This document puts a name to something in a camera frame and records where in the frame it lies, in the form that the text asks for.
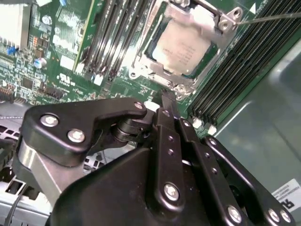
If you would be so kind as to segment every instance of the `screw head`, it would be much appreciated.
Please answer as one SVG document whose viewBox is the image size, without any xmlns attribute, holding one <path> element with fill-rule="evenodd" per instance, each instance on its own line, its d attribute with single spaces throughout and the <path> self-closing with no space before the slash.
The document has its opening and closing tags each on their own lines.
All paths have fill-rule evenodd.
<svg viewBox="0 0 301 226">
<path fill-rule="evenodd" d="M 179 191 L 172 184 L 165 184 L 164 193 L 171 201 L 177 201 L 179 199 Z"/>
<path fill-rule="evenodd" d="M 55 116 L 50 115 L 50 114 L 46 114 L 46 115 L 42 116 L 40 121 L 44 126 L 47 126 L 47 127 L 54 127 L 54 126 L 58 125 L 58 118 L 56 118 Z"/>
<path fill-rule="evenodd" d="M 174 0 L 176 4 L 182 4 L 184 0 Z"/>
<path fill-rule="evenodd" d="M 216 141 L 213 140 L 212 138 L 209 138 L 209 141 L 210 141 L 211 144 L 216 145 Z"/>
<path fill-rule="evenodd" d="M 224 32 L 227 31 L 230 28 L 229 21 L 227 20 L 220 21 L 219 28 Z"/>
<path fill-rule="evenodd" d="M 81 143 L 85 140 L 85 134 L 79 129 L 72 129 L 68 132 L 68 138 L 74 143 Z"/>
<path fill-rule="evenodd" d="M 212 171 L 214 174 L 217 174 L 216 168 L 212 168 L 211 171 Z"/>
<path fill-rule="evenodd" d="M 173 149 L 169 149 L 167 153 L 168 153 L 169 155 L 174 155 Z"/>
<path fill-rule="evenodd" d="M 184 120 L 184 125 L 185 126 L 190 126 L 189 122 L 187 122 L 186 120 Z"/>
<path fill-rule="evenodd" d="M 228 213 L 234 222 L 240 223 L 242 221 L 239 211 L 234 206 L 228 207 Z"/>
<path fill-rule="evenodd" d="M 135 107 L 138 108 L 138 109 L 143 109 L 142 104 L 139 103 L 139 102 L 135 102 L 134 105 L 135 105 Z"/>
<path fill-rule="evenodd" d="M 281 210 L 280 214 L 287 223 L 291 223 L 292 220 L 291 220 L 290 216 L 284 210 Z"/>
<path fill-rule="evenodd" d="M 272 218 L 274 221 L 280 222 L 280 219 L 279 219 L 277 213 L 276 213 L 274 210 L 269 209 L 269 215 L 271 216 L 271 218 Z"/>
</svg>

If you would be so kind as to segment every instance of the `mounting hole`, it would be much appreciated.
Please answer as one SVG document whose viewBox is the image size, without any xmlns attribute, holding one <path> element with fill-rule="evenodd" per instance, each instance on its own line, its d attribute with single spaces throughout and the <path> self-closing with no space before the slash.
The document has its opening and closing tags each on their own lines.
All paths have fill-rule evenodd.
<svg viewBox="0 0 301 226">
<path fill-rule="evenodd" d="M 168 154 L 169 154 L 170 156 L 172 156 L 172 155 L 174 155 L 174 151 L 173 151 L 172 149 L 169 149 L 169 150 L 168 150 Z"/>
<path fill-rule="evenodd" d="M 181 95 L 177 95 L 177 97 L 176 97 L 177 100 L 182 100 L 182 98 L 183 97 Z"/>
<path fill-rule="evenodd" d="M 140 73 L 137 73 L 135 71 L 130 71 L 129 74 L 128 74 L 128 77 L 130 79 L 137 79 L 140 77 Z"/>
<path fill-rule="evenodd" d="M 145 70 L 145 69 L 148 69 L 148 67 L 147 66 L 142 66 L 140 69 Z"/>
<path fill-rule="evenodd" d="M 212 171 L 214 174 L 217 174 L 216 168 L 212 168 L 211 171 Z"/>
<path fill-rule="evenodd" d="M 139 102 L 135 102 L 134 105 L 135 105 L 135 107 L 138 108 L 138 109 L 143 109 L 142 104 L 139 103 Z"/>
<path fill-rule="evenodd" d="M 90 171 L 91 170 L 91 167 L 89 165 L 84 165 L 84 171 Z"/>
<path fill-rule="evenodd" d="M 170 114 L 169 114 L 169 112 L 168 112 L 167 110 L 164 110 L 164 111 L 163 111 L 163 114 L 166 115 L 167 117 L 170 116 Z"/>
<path fill-rule="evenodd" d="M 223 23 L 222 28 L 223 28 L 223 30 L 226 30 L 228 28 L 228 23 Z"/>
<path fill-rule="evenodd" d="M 240 14 L 241 14 L 240 10 L 235 10 L 235 11 L 234 11 L 234 16 L 235 16 L 236 18 L 238 18 L 238 17 L 240 16 Z"/>
</svg>

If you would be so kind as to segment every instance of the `cable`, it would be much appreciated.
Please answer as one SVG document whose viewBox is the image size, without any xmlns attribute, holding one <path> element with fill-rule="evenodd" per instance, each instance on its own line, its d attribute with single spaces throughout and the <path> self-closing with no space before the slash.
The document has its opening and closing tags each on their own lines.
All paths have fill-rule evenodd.
<svg viewBox="0 0 301 226">
<path fill-rule="evenodd" d="M 10 222 L 13 219 L 14 216 L 14 212 L 16 210 L 17 204 L 19 203 L 22 195 L 24 194 L 24 192 L 27 190 L 28 185 L 25 185 L 23 187 L 23 189 L 20 191 L 20 194 L 18 195 L 17 199 L 15 200 L 14 204 L 12 205 L 12 207 L 9 210 L 8 216 L 5 219 L 4 225 L 3 226 L 10 226 Z"/>
<path fill-rule="evenodd" d="M 22 116 L 0 116 L 1 119 L 23 119 Z"/>
<path fill-rule="evenodd" d="M 104 163 L 105 163 L 105 164 L 108 164 L 107 157 L 105 157 L 104 150 L 102 151 L 102 153 L 103 153 L 103 160 L 104 160 Z"/>
<path fill-rule="evenodd" d="M 266 22 L 269 20 L 293 19 L 293 18 L 301 18 L 301 12 L 300 13 L 280 14 L 280 15 L 275 15 L 275 16 L 267 16 L 267 17 L 258 18 L 258 19 L 254 19 L 254 20 L 241 21 L 241 22 L 238 22 L 237 24 L 238 25 L 255 24 L 255 23 Z"/>
</svg>

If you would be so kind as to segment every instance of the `black bracket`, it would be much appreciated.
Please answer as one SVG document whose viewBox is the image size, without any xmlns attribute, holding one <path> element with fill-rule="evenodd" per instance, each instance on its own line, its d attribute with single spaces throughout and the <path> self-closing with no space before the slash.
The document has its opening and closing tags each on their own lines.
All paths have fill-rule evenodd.
<svg viewBox="0 0 301 226">
<path fill-rule="evenodd" d="M 30 108 L 22 124 L 25 143 L 63 166 L 81 164 L 93 146 L 95 132 L 102 142 L 112 125 L 125 118 L 141 119 L 146 108 L 133 98 L 104 99 L 59 105 L 44 105 Z M 41 123 L 41 117 L 52 115 L 58 120 L 53 127 Z M 72 129 L 82 131 L 85 138 L 80 143 L 72 142 L 67 134 Z"/>
<path fill-rule="evenodd" d="M 191 162 L 199 192 L 214 225 L 254 225 L 246 217 L 235 200 L 233 193 L 216 161 L 212 150 L 201 144 L 193 126 L 185 119 L 178 121 L 181 131 L 183 155 Z M 229 211 L 237 212 L 237 218 Z"/>
<path fill-rule="evenodd" d="M 153 122 L 146 202 L 158 218 L 175 218 L 185 205 L 180 136 L 172 112 L 159 108 Z"/>
<path fill-rule="evenodd" d="M 234 156 L 213 136 L 203 139 L 214 153 L 214 158 L 223 169 L 227 183 L 239 191 L 243 199 L 241 207 L 245 208 L 248 217 L 256 225 L 281 225 L 288 226 L 294 221 L 287 222 L 281 215 L 290 213 L 280 204 L 258 180 L 234 158 Z"/>
</svg>

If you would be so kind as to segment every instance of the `circuit board component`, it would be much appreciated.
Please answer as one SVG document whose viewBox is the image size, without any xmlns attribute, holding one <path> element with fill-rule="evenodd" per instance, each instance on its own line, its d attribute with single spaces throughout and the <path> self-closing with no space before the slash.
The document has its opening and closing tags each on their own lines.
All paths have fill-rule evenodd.
<svg viewBox="0 0 301 226">
<path fill-rule="evenodd" d="M 105 13 L 95 16 L 99 21 L 91 46 L 82 53 L 87 78 L 92 78 L 91 72 L 94 77 L 109 76 L 111 81 L 118 75 L 147 7 L 145 0 L 106 1 Z"/>
<path fill-rule="evenodd" d="M 11 89 L 11 87 L 8 87 L 8 89 L 0 88 L 0 100 L 1 101 L 9 101 L 11 103 L 14 102 L 15 94 L 14 91 Z"/>
<path fill-rule="evenodd" d="M 26 48 L 28 43 L 31 7 L 25 4 L 0 4 L 0 43 Z"/>
<path fill-rule="evenodd" d="M 295 13 L 300 9 L 300 1 L 270 0 L 259 17 Z M 231 112 L 227 109 L 233 101 L 240 94 L 246 95 L 247 87 L 260 80 L 262 72 L 268 71 L 266 67 L 286 41 L 294 34 L 295 40 L 300 38 L 297 32 L 300 21 L 298 18 L 253 24 L 197 94 L 190 105 L 191 116 L 205 123 L 220 123 Z"/>
<path fill-rule="evenodd" d="M 234 38 L 235 23 L 242 18 L 240 7 L 224 14 L 204 3 L 187 2 L 183 8 L 157 0 L 133 63 L 132 73 L 174 90 L 178 100 L 199 87 Z"/>
</svg>

